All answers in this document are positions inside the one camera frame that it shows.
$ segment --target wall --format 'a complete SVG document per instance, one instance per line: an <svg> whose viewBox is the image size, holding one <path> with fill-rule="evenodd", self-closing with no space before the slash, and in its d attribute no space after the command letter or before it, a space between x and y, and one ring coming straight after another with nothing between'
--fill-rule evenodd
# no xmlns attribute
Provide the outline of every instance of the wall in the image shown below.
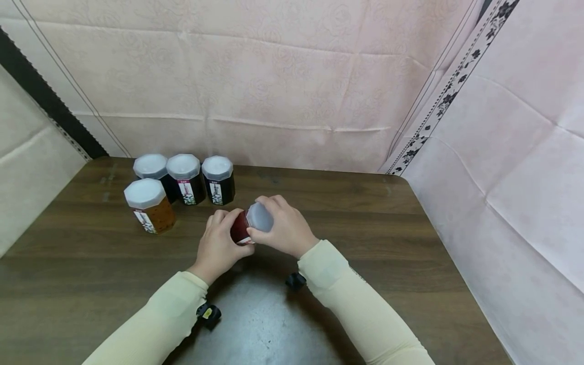
<svg viewBox="0 0 584 365"><path fill-rule="evenodd" d="M386 166L517 365L584 363L583 13L493 0Z"/></svg>
<svg viewBox="0 0 584 365"><path fill-rule="evenodd" d="M481 3L0 0L0 24L111 155L374 172Z"/></svg>
<svg viewBox="0 0 584 365"><path fill-rule="evenodd" d="M0 67L0 256L85 164Z"/></svg>

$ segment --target hand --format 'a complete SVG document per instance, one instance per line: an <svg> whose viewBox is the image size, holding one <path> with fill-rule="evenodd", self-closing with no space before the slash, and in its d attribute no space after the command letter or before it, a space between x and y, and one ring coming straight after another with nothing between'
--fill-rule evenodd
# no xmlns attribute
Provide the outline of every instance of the hand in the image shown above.
<svg viewBox="0 0 584 365"><path fill-rule="evenodd" d="M296 208L292 208L281 196L260 196L262 203L274 218L274 226L269 232L248 228L248 234L255 242L267 245L299 259L320 240L314 237L308 223Z"/></svg>
<svg viewBox="0 0 584 365"><path fill-rule="evenodd" d="M207 229L199 241L197 260L188 271L209 286L239 259L253 254L255 250L254 245L238 246L231 239L231 226L242 211L235 209L228 213L217 210L207 220Z"/></svg>

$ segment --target white plastic cap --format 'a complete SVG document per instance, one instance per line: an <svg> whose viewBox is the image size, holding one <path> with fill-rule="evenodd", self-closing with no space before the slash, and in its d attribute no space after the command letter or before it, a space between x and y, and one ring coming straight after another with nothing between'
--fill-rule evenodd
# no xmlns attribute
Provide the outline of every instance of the white plastic cap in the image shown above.
<svg viewBox="0 0 584 365"><path fill-rule="evenodd" d="M136 180L124 189L128 205L136 209L146 209L160 204L166 196L159 180Z"/></svg>
<svg viewBox="0 0 584 365"><path fill-rule="evenodd" d="M274 225L274 218L262 203L253 203L245 215L250 227L262 232L269 232Z"/></svg>
<svg viewBox="0 0 584 365"><path fill-rule="evenodd" d="M134 161L134 173L141 179L160 179L166 172L166 157L161 154L147 154Z"/></svg>
<svg viewBox="0 0 584 365"><path fill-rule="evenodd" d="M166 170L176 180L190 180L201 171L201 162L193 155L178 154L168 159Z"/></svg>
<svg viewBox="0 0 584 365"><path fill-rule="evenodd" d="M227 157L211 156L203 162L203 175L209 180L225 180L232 173L233 163Z"/></svg>

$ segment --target wooden table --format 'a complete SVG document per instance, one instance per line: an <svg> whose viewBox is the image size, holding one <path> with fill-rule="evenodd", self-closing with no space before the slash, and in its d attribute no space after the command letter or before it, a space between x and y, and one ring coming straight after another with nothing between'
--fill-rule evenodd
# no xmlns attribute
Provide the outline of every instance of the wooden table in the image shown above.
<svg viewBox="0 0 584 365"><path fill-rule="evenodd" d="M81 364L194 262L219 207L176 202L175 227L145 233L123 196L132 163L88 163L0 259L0 364ZM235 185L226 209L261 194L282 194L298 208L401 314L436 364L509 364L405 180L236 166ZM215 330L195 326L165 364L363 363L306 288L288 292L284 279L296 270L293 258L259 246L211 287L208 299L223 312Z"/></svg>

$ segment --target black floral border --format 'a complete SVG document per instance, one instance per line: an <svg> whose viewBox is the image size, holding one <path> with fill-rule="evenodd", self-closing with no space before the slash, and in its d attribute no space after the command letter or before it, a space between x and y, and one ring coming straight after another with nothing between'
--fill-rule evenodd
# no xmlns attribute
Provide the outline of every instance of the black floral border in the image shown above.
<svg viewBox="0 0 584 365"><path fill-rule="evenodd" d="M450 77L448 84L444 87L432 108L424 118L423 122L416 129L413 137L409 139L392 165L385 172L386 175L401 175L408 167L413 158L424 146L428 137L432 134L446 111L454 102L460 89L466 83L469 74L477 66L478 61L485 54L496 35L499 33L519 0L498 0L489 16L481 26L477 36L467 50L463 60Z"/></svg>

